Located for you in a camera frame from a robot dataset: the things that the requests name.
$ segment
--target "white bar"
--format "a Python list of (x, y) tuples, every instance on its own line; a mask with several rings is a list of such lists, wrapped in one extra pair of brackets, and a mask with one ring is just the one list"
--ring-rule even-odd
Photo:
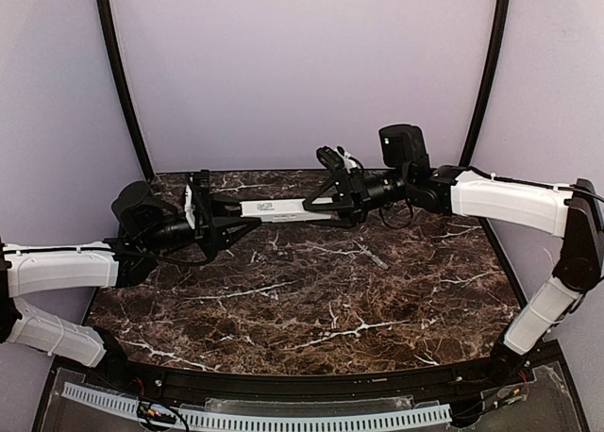
[(15, 298), (14, 302), (23, 319), (12, 327), (7, 342), (28, 345), (49, 357), (60, 355), (89, 367), (96, 366), (106, 353), (103, 340), (92, 328), (64, 321), (23, 298)]
[[(74, 247), (103, 247), (96, 241)], [(30, 246), (8, 245), (7, 250), (25, 250)], [(107, 251), (48, 251), (5, 255), (12, 267), (8, 269), (8, 294), (17, 297), (25, 293), (77, 287), (108, 288), (115, 286), (119, 263)]]
[[(304, 199), (267, 199), (265, 201), (242, 201), (242, 217), (260, 218), (263, 223), (308, 222), (329, 220), (331, 212), (308, 212)], [(329, 204), (331, 198), (317, 198), (314, 204)]]
[(551, 276), (514, 319), (504, 344), (518, 355), (524, 355), (580, 296)]
[[(65, 382), (61, 397), (120, 418), (136, 422), (141, 421), (136, 414), (139, 401), (129, 395), (112, 394), (105, 390), (96, 390), (90, 386), (85, 387)], [(451, 422), (451, 406), (449, 404), (384, 413), (327, 417), (247, 416), (188, 408), (177, 408), (176, 410), (188, 423), (190, 430), (203, 432), (249, 432), (250, 430), (266, 432), (269, 430), (272, 432), (285, 432), (286, 430), (290, 432), (300, 430), (306, 430), (307, 432), (397, 432), (399, 430), (423, 430), (424, 427), (438, 424), (445, 427), (445, 424)], [(151, 421), (153, 424), (162, 425), (160, 422)], [(176, 421), (171, 430), (182, 430), (184, 428), (181, 421)]]
[(451, 187), (453, 213), (521, 224), (563, 237), (568, 212), (564, 200), (572, 197), (571, 191), (498, 182), (471, 171), (455, 180), (458, 183)]

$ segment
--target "black metal pole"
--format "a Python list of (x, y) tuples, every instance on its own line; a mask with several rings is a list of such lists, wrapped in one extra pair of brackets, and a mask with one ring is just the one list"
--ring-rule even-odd
[(149, 158), (147, 149), (144, 146), (143, 134), (141, 133), (141, 128), (139, 127), (139, 122), (136, 118), (136, 113), (132, 104), (132, 98), (130, 97), (124, 64), (122, 62), (122, 56), (120, 55), (117, 36), (115, 34), (115, 25), (113, 24), (113, 16), (111, 14), (111, 3), (110, 0), (96, 0), (96, 5), (98, 6), (98, 15), (103, 28), (103, 37), (105, 38), (109, 64), (111, 66), (111, 71), (113, 72), (113, 81), (115, 82), (115, 89), (120, 98), (120, 104), (122, 105), (122, 112), (126, 119), (128, 133), (132, 139), (132, 144), (134, 145), (136, 157), (141, 165), (144, 178), (147, 181), (150, 181), (155, 177), (155, 173), (153, 172), (151, 159)]
[(463, 145), (463, 152), (461, 152), (460, 166), (470, 165), (474, 150), (476, 149), (484, 113), (486, 112), (487, 104), (489, 103), (491, 87), (493, 86), (493, 80), (495, 79), (495, 70), (499, 59), (501, 42), (503, 41), (503, 30), (506, 25), (509, 3), (510, 0), (496, 0), (495, 3), (495, 17), (493, 19), (493, 28), (491, 29), (491, 40), (489, 41), (489, 49), (484, 63), (484, 71), (482, 72), (478, 98), (476, 106), (474, 107), (474, 114), (472, 115), (472, 123), (470, 124), (465, 144)]

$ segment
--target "cable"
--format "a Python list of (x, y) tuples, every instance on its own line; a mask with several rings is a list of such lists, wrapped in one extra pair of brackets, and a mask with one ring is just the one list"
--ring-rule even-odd
[[(89, 374), (93, 374), (94, 376), (98, 377), (100, 380), (102, 380), (103, 382), (107, 383), (110, 387), (112, 387), (114, 390), (119, 391), (123, 394), (131, 394), (125, 390), (122, 390), (120, 388), (117, 388), (115, 385), (113, 385), (111, 382), (109, 382), (105, 377), (102, 377), (101, 375), (97, 374), (97, 373), (93, 373), (93, 372), (89, 372)], [(144, 384), (143, 381), (140, 378), (136, 378), (134, 380), (132, 380), (132, 382), (130, 382), (130, 385), (133, 382), (140, 382), (141, 385), (141, 393), (138, 395), (139, 400), (151, 403), (151, 404), (157, 404), (158, 406), (164, 407), (167, 410), (170, 410), (172, 413), (174, 413), (176, 415), (176, 417), (180, 420), (180, 422), (185, 426), (185, 432), (191, 432), (191, 429), (189, 428), (189, 423), (187, 422), (187, 420), (185, 420), (185, 417), (182, 416), (182, 414), (176, 410), (173, 407), (170, 406), (166, 406), (165, 404), (161, 403), (160, 401), (155, 401), (153, 399), (151, 399), (150, 397), (146, 397), (143, 393), (144, 393)]]
[(544, 184), (541, 182), (533, 182), (530, 180), (522, 180), (522, 179), (514, 179), (513, 177), (502, 177), (499, 175), (490, 175), (485, 173), (484, 171), (474, 167), (474, 166), (470, 166), (468, 167), (470, 169), (470, 171), (472, 171), (473, 173), (478, 174), (481, 177), (485, 177), (487, 179), (491, 179), (491, 180), (496, 180), (498, 182), (506, 182), (506, 183), (513, 183), (513, 184), (520, 184), (520, 185), (528, 185), (530, 187), (538, 187), (541, 189), (548, 189), (548, 190), (560, 190), (560, 191), (572, 191), (574, 193), (579, 193), (579, 194), (584, 194), (586, 196), (590, 196), (594, 199), (596, 199), (597, 201), (604, 203), (604, 197), (595, 194), (591, 191), (587, 191), (585, 189), (582, 189), (580, 187), (578, 187), (575, 184), (571, 184), (568, 187), (565, 186), (557, 186), (557, 185), (550, 185), (550, 184)]
[(148, 258), (154, 259), (159, 262), (166, 262), (167, 264), (179, 265), (182, 267), (203, 267), (204, 265), (208, 265), (212, 262), (212, 259), (204, 259), (204, 260), (180, 260), (167, 258), (164, 256), (154, 255), (153, 253), (139, 253), (137, 251), (127, 251), (127, 250), (115, 250), (112, 248), (106, 248), (103, 246), (56, 246), (51, 248), (24, 248), (22, 250), (6, 250), (4, 252), (5, 255), (15, 255), (17, 253), (50, 253), (56, 251), (106, 251), (108, 253), (113, 253), (117, 256), (128, 256), (131, 258)]
[(520, 400), (517, 397), (518, 394), (520, 394), (519, 389), (512, 390), (508, 394), (506, 394), (502, 399), (499, 399), (498, 401), (494, 401), (490, 407), (487, 407), (478, 413), (475, 413), (473, 415), (467, 415), (467, 416), (459, 416), (460, 414), (458, 413), (458, 415), (454, 416), (453, 419), (455, 419), (455, 420), (473, 420), (475, 418), (476, 419), (480, 418), (481, 416), (489, 413), (490, 411), (497, 410), (501, 406), (509, 406), (509, 405), (513, 404), (514, 402)]
[(388, 223), (386, 221), (386, 217), (384, 216), (384, 210), (390, 210), (392, 208), (392, 206), (394, 205), (393, 203), (388, 203), (388, 204), (382, 206), (381, 208), (379, 208), (377, 213), (379, 214), (379, 218), (381, 219), (381, 222), (384, 223), (384, 226), (386, 226), (388, 229), (400, 231), (401, 229), (405, 229), (406, 227), (409, 227), (411, 225), (411, 223), (413, 223), (413, 217), (415, 216), (415, 212), (413, 211), (413, 206), (411, 205), (408, 198), (405, 198), (405, 203), (407, 204), (407, 209), (409, 210), (410, 218), (405, 224), (403, 224), (401, 226), (394, 226), (393, 224)]
[(506, 380), (506, 383), (504, 383), (503, 385), (501, 385), (499, 388), (495, 389), (495, 391), (493, 391), (487, 397), (485, 397), (483, 399), (480, 399), (478, 402), (476, 402), (475, 404), (473, 404), (471, 407), (467, 408), (466, 410), (460, 411), (457, 415), (453, 416), (453, 419), (456, 419), (456, 420), (457, 419), (460, 419), (460, 420), (466, 419), (466, 418), (464, 418), (464, 417), (462, 417), (460, 415), (462, 415), (464, 413), (467, 413), (468, 411), (472, 411), (474, 408), (476, 408), (476, 407), (480, 406), (481, 404), (483, 404), (483, 403), (485, 403), (485, 402), (493, 399), (495, 396), (497, 396), (499, 394), (499, 392), (501, 390), (503, 390), (504, 388), (506, 388), (506, 386), (508, 386), (508, 382), (509, 381), (510, 381), (510, 379)]
[(361, 161), (358, 158), (354, 158), (352, 156), (350, 156), (349, 158), (359, 165), (359, 169), (361, 170), (361, 177), (364, 177), (365, 176), (365, 167), (362, 166)]
[(587, 292), (585, 292), (578, 300), (575, 301), (575, 304), (568, 310), (568, 312), (566, 314), (567, 315), (572, 314), (577, 309), (579, 309), (579, 307), (583, 304), (583, 300), (585, 300), (586, 296), (587, 296)]
[(522, 371), (520, 371), (519, 374), (522, 377), (522, 379), (525, 381), (525, 390), (527, 391), (527, 395), (529, 395), (529, 380), (527, 379), (527, 376), (525, 375), (525, 373), (523, 373)]

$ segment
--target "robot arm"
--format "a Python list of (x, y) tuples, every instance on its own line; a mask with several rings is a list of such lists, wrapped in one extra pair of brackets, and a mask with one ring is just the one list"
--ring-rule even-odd
[[(124, 354), (109, 333), (66, 323), (19, 296), (78, 286), (136, 286), (158, 260), (208, 264), (262, 223), (353, 227), (369, 211), (405, 201), (410, 208), (497, 219), (563, 238), (552, 276), (495, 343), (491, 378), (507, 380), (544, 333), (601, 280), (604, 225), (593, 185), (581, 179), (573, 186), (516, 181), (458, 166), (432, 169), (419, 127), (391, 125), (379, 136), (390, 170), (368, 174), (344, 149), (320, 148), (317, 157), (330, 176), (307, 198), (240, 202), (212, 193), (210, 173), (202, 171), (188, 175), (182, 211), (155, 197), (145, 182), (127, 186), (111, 206), (121, 226), (117, 239), (62, 248), (5, 246), (0, 342), (24, 343), (95, 367), (108, 352)], [(174, 260), (165, 253), (191, 244), (199, 246), (204, 260)]]

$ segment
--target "brown marble table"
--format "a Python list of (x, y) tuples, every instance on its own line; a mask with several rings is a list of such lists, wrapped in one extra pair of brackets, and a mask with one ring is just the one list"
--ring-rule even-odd
[[(325, 176), (217, 173), (212, 185), (242, 199), (304, 197)], [(152, 183), (174, 204), (183, 187), (182, 174)], [(408, 216), (389, 212), (393, 224)], [(360, 374), (485, 357), (518, 310), (477, 220), (417, 210), (403, 230), (375, 212), (353, 230), (264, 224), (206, 267), (162, 264), (139, 287), (98, 292), (88, 324), (112, 330), (134, 361)]]

